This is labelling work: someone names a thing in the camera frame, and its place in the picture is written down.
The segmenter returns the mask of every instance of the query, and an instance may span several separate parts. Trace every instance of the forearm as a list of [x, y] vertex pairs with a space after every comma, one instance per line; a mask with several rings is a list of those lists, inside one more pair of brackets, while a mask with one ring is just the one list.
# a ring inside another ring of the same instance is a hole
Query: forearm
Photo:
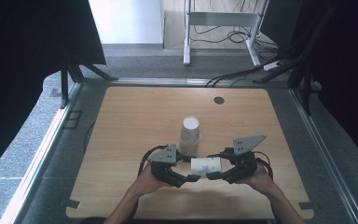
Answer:
[[266, 196], [271, 202], [272, 208], [282, 223], [305, 223], [278, 186], [275, 185], [274, 188], [266, 194]]
[[134, 193], [131, 188], [127, 189], [126, 194], [104, 224], [123, 223], [130, 216], [133, 206], [135, 206], [140, 197], [141, 196]]

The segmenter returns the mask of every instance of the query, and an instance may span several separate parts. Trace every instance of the metal rail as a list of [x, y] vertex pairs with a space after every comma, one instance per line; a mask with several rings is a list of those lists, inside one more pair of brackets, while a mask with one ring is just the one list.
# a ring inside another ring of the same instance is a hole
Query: metal rail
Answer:
[[[70, 92], [70, 99], [75, 99], [77, 93], [79, 92], [80, 86], [82, 84], [75, 83]], [[59, 109], [54, 120], [50, 124], [48, 131], [43, 138], [38, 150], [36, 151], [33, 160], [31, 161], [30, 166], [25, 172], [24, 177], [22, 178], [19, 186], [16, 189], [13, 197], [11, 198], [5, 213], [0, 219], [0, 224], [14, 223], [19, 216], [21, 209], [23, 208], [30, 190], [36, 181], [36, 178], [42, 169], [42, 166], [48, 156], [48, 153], [51, 150], [51, 147], [54, 143], [54, 140], [57, 136], [60, 127], [62, 126], [63, 121], [66, 118], [70, 108], [74, 104], [74, 101], [70, 101], [69, 104], [63, 108]]]
[[358, 204], [356, 199], [353, 197], [353, 194], [351, 193], [351, 190], [349, 189], [344, 177], [338, 170], [336, 163], [334, 162], [326, 144], [324, 143], [324, 140], [322, 139], [315, 123], [312, 120], [312, 117], [307, 115], [307, 112], [302, 108], [301, 97], [299, 96], [298, 92], [291, 89], [290, 93], [295, 101], [298, 112], [310, 133], [310, 137], [316, 146], [316, 149], [318, 150], [319, 156], [324, 163], [327, 173], [330, 175], [333, 184], [336, 187], [337, 193], [341, 198], [345, 208], [347, 209], [352, 223], [358, 223]]

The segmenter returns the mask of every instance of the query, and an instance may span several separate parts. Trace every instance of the human hand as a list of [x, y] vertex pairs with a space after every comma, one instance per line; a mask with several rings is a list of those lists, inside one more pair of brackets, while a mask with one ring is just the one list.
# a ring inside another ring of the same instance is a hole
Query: human hand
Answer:
[[130, 191], [138, 197], [152, 193], [161, 187], [171, 187], [171, 185], [158, 181], [151, 172], [151, 164], [148, 163], [138, 178], [130, 186]]
[[257, 163], [257, 169], [251, 176], [236, 182], [236, 184], [247, 184], [264, 195], [271, 193], [277, 187], [264, 166], [260, 163]]

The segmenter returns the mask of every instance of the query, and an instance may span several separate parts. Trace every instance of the metal stand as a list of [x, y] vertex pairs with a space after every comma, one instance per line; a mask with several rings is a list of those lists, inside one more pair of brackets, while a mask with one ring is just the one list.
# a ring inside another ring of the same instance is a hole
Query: metal stand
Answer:
[[186, 7], [186, 37], [184, 46], [184, 65], [190, 65], [190, 26], [240, 26], [254, 27], [251, 38], [246, 40], [246, 46], [252, 57], [255, 66], [260, 65], [260, 61], [255, 53], [254, 43], [258, 30], [263, 20], [264, 12], [268, 0], [263, 1], [263, 5], [258, 13], [224, 13], [224, 12], [192, 12], [191, 0], [187, 0]]

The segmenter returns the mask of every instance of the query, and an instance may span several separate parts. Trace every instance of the metal bracket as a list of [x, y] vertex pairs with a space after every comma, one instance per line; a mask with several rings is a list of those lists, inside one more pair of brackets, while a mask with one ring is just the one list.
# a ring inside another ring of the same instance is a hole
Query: metal bracket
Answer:
[[150, 156], [148, 161], [166, 162], [175, 164], [176, 163], [176, 144], [171, 144], [163, 148], [160, 152]]
[[267, 136], [265, 134], [243, 137], [243, 138], [234, 138], [234, 154], [236, 156], [246, 153], [254, 149], [258, 144], [260, 144]]

